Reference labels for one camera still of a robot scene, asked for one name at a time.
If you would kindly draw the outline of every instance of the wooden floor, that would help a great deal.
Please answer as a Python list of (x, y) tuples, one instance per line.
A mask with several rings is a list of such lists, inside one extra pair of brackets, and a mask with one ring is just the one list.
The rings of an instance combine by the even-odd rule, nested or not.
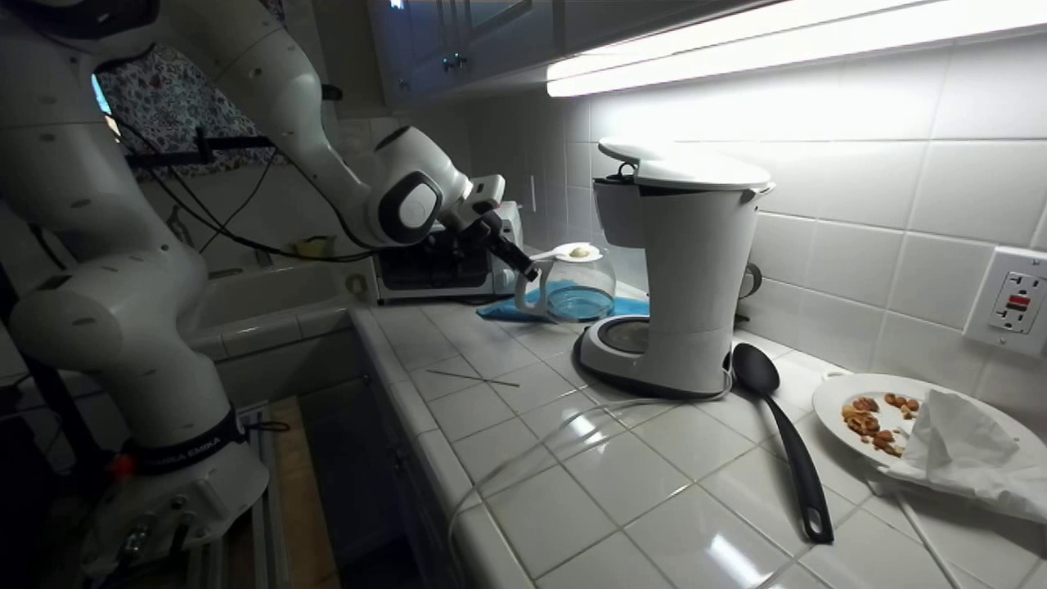
[(284, 545), (294, 589), (338, 589), (338, 561), (327, 538), (325, 505), (312, 463), (312, 448), (298, 394), (273, 405), (273, 420), (287, 423), (277, 436), (277, 495), (284, 514)]

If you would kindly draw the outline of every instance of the white plate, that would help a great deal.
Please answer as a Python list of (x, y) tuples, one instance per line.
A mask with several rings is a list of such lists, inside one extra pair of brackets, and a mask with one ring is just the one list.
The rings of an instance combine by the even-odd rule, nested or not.
[[(859, 430), (849, 427), (840, 408), (859, 400), (859, 394), (875, 394), (881, 402), (885, 391), (901, 391), (910, 400), (926, 400), (928, 391), (952, 391), (947, 386), (936, 384), (924, 384), (924, 378), (902, 378), (902, 375), (890, 375), (890, 373), (849, 373), (849, 375), (828, 375), (817, 388), (816, 388), (816, 416), (817, 423), (838, 436), (849, 448), (854, 448), (859, 453), (878, 460), (878, 463), (895, 463), (901, 459), (878, 451), (875, 444), (863, 444)], [(1020, 440), (1042, 444), (1042, 437), (1034, 430), (1029, 430), (1020, 423), (1013, 423), (1008, 413), (986, 405), (973, 394), (964, 394), (969, 402), (975, 402), (986, 416), (990, 416), (1004, 430), (1013, 430)], [(913, 430), (917, 420), (901, 420), (901, 413), (886, 402), (881, 402), (878, 413), (885, 427), (902, 427)]]

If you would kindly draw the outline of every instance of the white tile countertop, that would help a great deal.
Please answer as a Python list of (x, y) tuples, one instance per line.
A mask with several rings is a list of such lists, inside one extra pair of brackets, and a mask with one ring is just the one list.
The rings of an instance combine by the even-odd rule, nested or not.
[[(577, 373), (581, 326), (498, 324), (469, 304), (355, 312), (479, 585), (950, 589), (872, 463), (812, 416), (843, 373), (772, 339), (779, 402), (817, 463), (835, 543), (794, 521), (779, 430), (743, 394), (663, 402)], [(952, 496), (905, 495), (964, 589), (1047, 589), (1047, 531)]]

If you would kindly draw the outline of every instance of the blue towel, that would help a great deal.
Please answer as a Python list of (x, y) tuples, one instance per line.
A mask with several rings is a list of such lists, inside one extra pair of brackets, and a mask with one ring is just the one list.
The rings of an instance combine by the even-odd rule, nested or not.
[(522, 312), (514, 296), (493, 302), (479, 306), (483, 319), (565, 319), (565, 324), (588, 324), (613, 314), (652, 314), (647, 302), (638, 296), (613, 296), (598, 289), (580, 289), (571, 280), (549, 280), (549, 304), (552, 316), (541, 316), (532, 312)]

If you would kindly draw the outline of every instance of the coffee maker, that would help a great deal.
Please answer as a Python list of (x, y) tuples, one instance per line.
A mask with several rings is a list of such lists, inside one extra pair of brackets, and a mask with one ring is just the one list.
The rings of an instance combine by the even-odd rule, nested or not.
[(734, 314), (766, 171), (645, 142), (598, 142), (617, 172), (593, 184), (613, 244), (645, 248), (652, 316), (607, 316), (577, 363), (629, 391), (719, 394), (730, 388)]

